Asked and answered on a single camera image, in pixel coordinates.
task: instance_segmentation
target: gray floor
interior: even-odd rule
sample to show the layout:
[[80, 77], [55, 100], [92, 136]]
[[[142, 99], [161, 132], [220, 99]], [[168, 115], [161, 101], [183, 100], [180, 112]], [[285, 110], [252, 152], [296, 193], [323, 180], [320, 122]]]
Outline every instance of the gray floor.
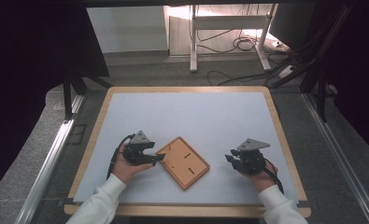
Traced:
[[[208, 86], [207, 76], [212, 85], [227, 77], [241, 77], [260, 73], [261, 65], [253, 54], [241, 56], [205, 56], [199, 59], [199, 71], [190, 72], [186, 57], [168, 57], [159, 54], [108, 54], [106, 56], [111, 77], [107, 81], [115, 86]], [[302, 179], [305, 193], [312, 207], [309, 223], [368, 223], [357, 199], [341, 173], [332, 151], [319, 131], [316, 121], [309, 113], [303, 95], [298, 90], [301, 77], [271, 90], [280, 120], [286, 134], [292, 156]], [[86, 95], [78, 113], [74, 131], [62, 151], [62, 155], [52, 174], [50, 183], [35, 211], [33, 223], [65, 223], [69, 218], [61, 203], [67, 196], [71, 181], [77, 171], [81, 153], [92, 131], [98, 110], [106, 94], [99, 85], [86, 80], [91, 89]], [[264, 80], [251, 82], [229, 82], [227, 85], [261, 85]], [[12, 164], [0, 183], [0, 223], [13, 223], [63, 119], [63, 89], [51, 90], [47, 106], [27, 140], [19, 157]], [[334, 106], [333, 99], [326, 103], [328, 125], [361, 182], [369, 192], [369, 146], [351, 128]], [[131, 223], [171, 223], [172, 219], [135, 218]], [[226, 220], [238, 223], [238, 220]]]

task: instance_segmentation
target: table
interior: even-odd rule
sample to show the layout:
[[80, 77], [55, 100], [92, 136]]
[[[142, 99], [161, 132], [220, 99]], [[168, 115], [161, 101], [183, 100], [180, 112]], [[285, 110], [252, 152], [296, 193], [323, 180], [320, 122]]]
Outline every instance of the table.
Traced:
[[[111, 88], [108, 91], [106, 99], [103, 103], [101, 111], [99, 113], [96, 124], [93, 128], [92, 135], [84, 156], [82, 158], [81, 165], [78, 168], [77, 176], [74, 180], [73, 186], [70, 190], [68, 198], [74, 198], [78, 190], [79, 183], [82, 177], [85, 175], [86, 169], [89, 165], [93, 149], [95, 148], [97, 138], [102, 130], [103, 121], [108, 111], [109, 103], [112, 99], [113, 93], [155, 93], [155, 92], [261, 92], [265, 98], [269, 113], [271, 115], [273, 125], [277, 132], [278, 142], [281, 145], [284, 159], [288, 164], [290, 175], [293, 181], [296, 195], [299, 200], [300, 213], [309, 217], [311, 210], [307, 202], [307, 198], [301, 183], [301, 179], [297, 173], [295, 163], [291, 156], [291, 152], [280, 125], [277, 111], [274, 107], [273, 100], [269, 93], [269, 90], [265, 87], [146, 87], [146, 88], [130, 88], [119, 87]], [[64, 211], [67, 214], [74, 214], [78, 209], [76, 204], [66, 204]], [[117, 216], [152, 216], [152, 217], [262, 217], [263, 207], [259, 204], [254, 205], [232, 205], [232, 204], [186, 204], [186, 205], [165, 205], [165, 204], [125, 204], [120, 205], [117, 209]]]

